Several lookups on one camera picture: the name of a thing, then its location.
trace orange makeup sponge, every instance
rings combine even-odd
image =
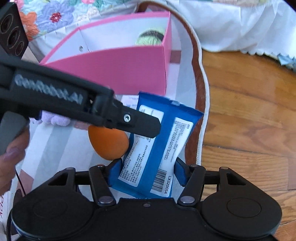
[[[94,150],[106,160],[121,158],[128,149],[129,141],[124,131],[91,125],[88,133]]]

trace floral quilt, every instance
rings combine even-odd
[[[129,0],[14,0],[29,41]]]

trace pink box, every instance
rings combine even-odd
[[[161,45],[137,46],[139,35],[164,29]],[[106,18],[76,28],[41,62],[103,86],[116,94],[165,95],[172,45],[169,12]]]

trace screw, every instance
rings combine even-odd
[[[125,122],[130,122],[131,121],[131,116],[129,114],[125,114],[123,116],[123,119],[124,119]]]
[[[99,198],[99,203],[101,204],[110,204],[111,202],[113,202],[113,197],[110,196],[102,196]]]
[[[190,203],[193,203],[195,199],[194,197],[191,197],[191,196],[183,196],[180,198],[180,201],[184,204],[190,204]]]

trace barcode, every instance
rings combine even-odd
[[[158,169],[156,173],[156,177],[154,179],[154,183],[152,185],[152,190],[162,192],[163,190],[163,185],[165,183],[165,177],[166,177],[167,171]]]

